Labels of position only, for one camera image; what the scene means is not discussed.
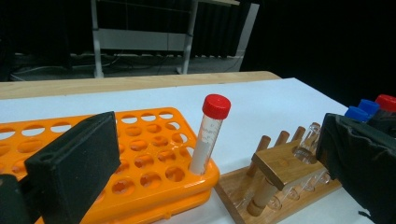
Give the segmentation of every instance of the wooden test tube rack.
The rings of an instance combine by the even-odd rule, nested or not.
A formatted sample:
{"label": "wooden test tube rack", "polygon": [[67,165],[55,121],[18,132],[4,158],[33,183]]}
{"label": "wooden test tube rack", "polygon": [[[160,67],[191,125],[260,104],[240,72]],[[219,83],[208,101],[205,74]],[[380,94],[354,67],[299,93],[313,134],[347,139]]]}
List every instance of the wooden test tube rack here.
{"label": "wooden test tube rack", "polygon": [[[235,223],[277,223],[341,188],[337,180],[331,180],[318,182],[312,192],[303,189],[301,183],[326,171],[320,162],[306,164],[293,156],[291,151],[299,146],[304,132],[305,128],[299,127],[287,143],[290,135],[282,131],[269,149],[271,138],[263,136],[250,166],[220,177],[215,190]],[[286,197],[284,191],[290,188],[299,193],[298,200]],[[281,202],[278,209],[267,205],[274,196]],[[254,203],[253,198],[261,202]]]}

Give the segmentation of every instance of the red cap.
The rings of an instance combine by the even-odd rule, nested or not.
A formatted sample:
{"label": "red cap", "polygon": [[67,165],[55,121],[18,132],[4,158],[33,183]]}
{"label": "red cap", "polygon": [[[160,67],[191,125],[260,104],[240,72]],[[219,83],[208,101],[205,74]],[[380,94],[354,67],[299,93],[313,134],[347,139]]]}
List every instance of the red cap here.
{"label": "red cap", "polygon": [[375,102],[379,104],[379,108],[389,112],[396,112],[396,97],[380,94],[376,97]]}
{"label": "red cap", "polygon": [[209,94],[206,96],[202,111],[212,119],[226,119],[230,112],[231,102],[222,95]]}

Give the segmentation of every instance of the test tube rack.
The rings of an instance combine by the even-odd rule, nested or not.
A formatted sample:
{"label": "test tube rack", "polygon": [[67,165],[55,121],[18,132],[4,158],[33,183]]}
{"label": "test tube rack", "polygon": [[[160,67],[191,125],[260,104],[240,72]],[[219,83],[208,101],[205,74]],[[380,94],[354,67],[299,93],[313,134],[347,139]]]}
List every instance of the test tube rack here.
{"label": "test tube rack", "polygon": [[[196,135],[178,110],[152,108],[115,115],[120,167],[81,223],[151,223],[209,199],[219,168],[210,160],[204,175],[189,171]],[[27,158],[89,116],[1,123],[0,174],[21,180],[27,175]]]}
{"label": "test tube rack", "polygon": [[[337,180],[330,180],[318,182],[313,191],[304,190],[302,183],[327,171],[320,162],[306,164],[294,157],[292,150],[304,132],[298,127],[287,142],[290,134],[282,131],[272,148],[268,148],[271,138],[264,135],[248,167],[220,176],[215,190],[235,223],[277,223],[341,188]],[[295,190],[297,200],[287,197],[288,189]]]}

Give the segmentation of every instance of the orange test tube rack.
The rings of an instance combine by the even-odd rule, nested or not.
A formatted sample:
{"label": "orange test tube rack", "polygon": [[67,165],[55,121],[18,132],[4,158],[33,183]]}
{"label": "orange test tube rack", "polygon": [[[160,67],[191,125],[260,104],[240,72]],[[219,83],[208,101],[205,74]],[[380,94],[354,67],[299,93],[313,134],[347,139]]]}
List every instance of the orange test tube rack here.
{"label": "orange test tube rack", "polygon": [[[87,117],[0,124],[0,174],[22,179],[24,160]],[[150,223],[209,199],[219,168],[210,160],[204,175],[189,171],[196,135],[178,110],[116,112],[116,120],[121,165],[81,223]]]}

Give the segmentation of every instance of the white tabletop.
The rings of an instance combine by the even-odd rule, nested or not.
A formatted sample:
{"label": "white tabletop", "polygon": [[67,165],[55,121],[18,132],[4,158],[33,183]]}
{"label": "white tabletop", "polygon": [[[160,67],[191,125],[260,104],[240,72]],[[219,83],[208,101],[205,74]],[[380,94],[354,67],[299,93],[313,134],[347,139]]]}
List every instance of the white tabletop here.
{"label": "white tabletop", "polygon": [[[343,115],[347,111],[345,106],[303,82],[286,78],[0,100],[0,123],[172,106],[198,133],[202,104],[210,93],[224,95],[232,103],[212,153],[221,174],[248,166],[262,135],[277,139],[283,130],[294,133],[298,126],[321,124],[326,113]],[[365,210],[344,189],[339,189],[281,223],[372,223],[358,211]],[[212,190],[207,203],[158,223],[233,223],[233,220]]]}

